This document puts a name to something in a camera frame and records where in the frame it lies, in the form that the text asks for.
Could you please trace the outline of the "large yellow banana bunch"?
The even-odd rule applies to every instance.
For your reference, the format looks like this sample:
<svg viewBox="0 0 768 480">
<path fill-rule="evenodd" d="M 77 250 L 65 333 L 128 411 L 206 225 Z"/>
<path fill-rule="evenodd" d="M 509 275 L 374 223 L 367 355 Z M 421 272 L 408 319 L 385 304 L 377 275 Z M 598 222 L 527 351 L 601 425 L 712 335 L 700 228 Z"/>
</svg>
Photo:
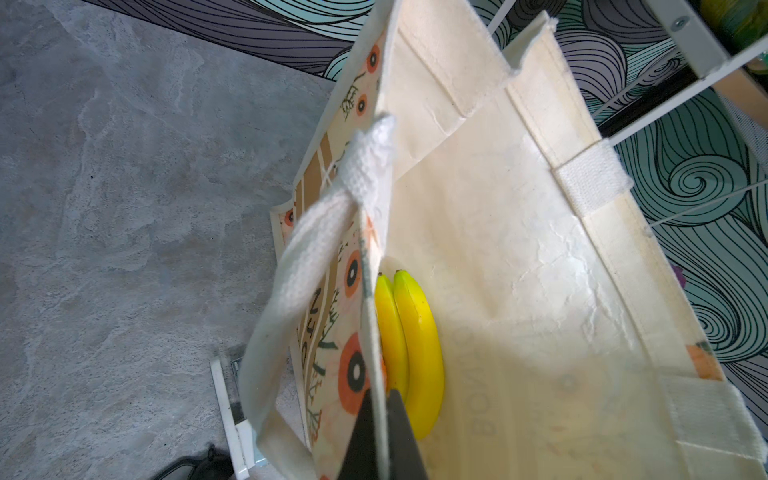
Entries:
<svg viewBox="0 0 768 480">
<path fill-rule="evenodd" d="M 418 282 L 405 270 L 393 279 L 379 274 L 375 306 L 386 371 L 386 390 L 404 402 L 418 440 L 433 430 L 445 393 L 445 370 L 438 328 Z"/>
</svg>

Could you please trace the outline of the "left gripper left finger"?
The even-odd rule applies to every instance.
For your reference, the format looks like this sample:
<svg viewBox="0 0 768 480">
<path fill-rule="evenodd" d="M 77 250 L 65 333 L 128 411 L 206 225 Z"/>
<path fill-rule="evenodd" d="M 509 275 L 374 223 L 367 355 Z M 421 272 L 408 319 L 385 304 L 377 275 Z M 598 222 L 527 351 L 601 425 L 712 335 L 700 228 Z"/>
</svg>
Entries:
<svg viewBox="0 0 768 480">
<path fill-rule="evenodd" d="M 371 392 L 365 391 L 338 480 L 377 480 L 375 425 Z"/>
</svg>

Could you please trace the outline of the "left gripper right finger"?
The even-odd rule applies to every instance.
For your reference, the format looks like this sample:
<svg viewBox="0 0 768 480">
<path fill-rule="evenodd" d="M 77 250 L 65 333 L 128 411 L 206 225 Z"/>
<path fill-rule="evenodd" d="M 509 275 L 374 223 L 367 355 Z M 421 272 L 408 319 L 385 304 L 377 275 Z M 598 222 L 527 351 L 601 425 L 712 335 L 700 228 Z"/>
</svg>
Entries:
<svg viewBox="0 0 768 480">
<path fill-rule="evenodd" d="M 390 479 L 427 480 L 418 444 L 411 429 L 404 401 L 396 389 L 387 398 L 387 428 Z"/>
</svg>

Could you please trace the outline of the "cream canvas grocery bag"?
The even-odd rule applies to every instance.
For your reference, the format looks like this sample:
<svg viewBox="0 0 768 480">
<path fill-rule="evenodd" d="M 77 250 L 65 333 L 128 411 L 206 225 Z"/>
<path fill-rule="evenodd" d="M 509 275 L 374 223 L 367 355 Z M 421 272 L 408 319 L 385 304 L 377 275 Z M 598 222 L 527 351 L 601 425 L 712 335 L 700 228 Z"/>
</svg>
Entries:
<svg viewBox="0 0 768 480">
<path fill-rule="evenodd" d="M 378 1 L 273 217 L 239 376 L 258 449 L 337 479 L 365 391 L 390 478 L 379 274 L 436 320 L 431 479 L 762 479 L 767 446 L 538 15 L 499 48 L 466 1 Z"/>
</svg>

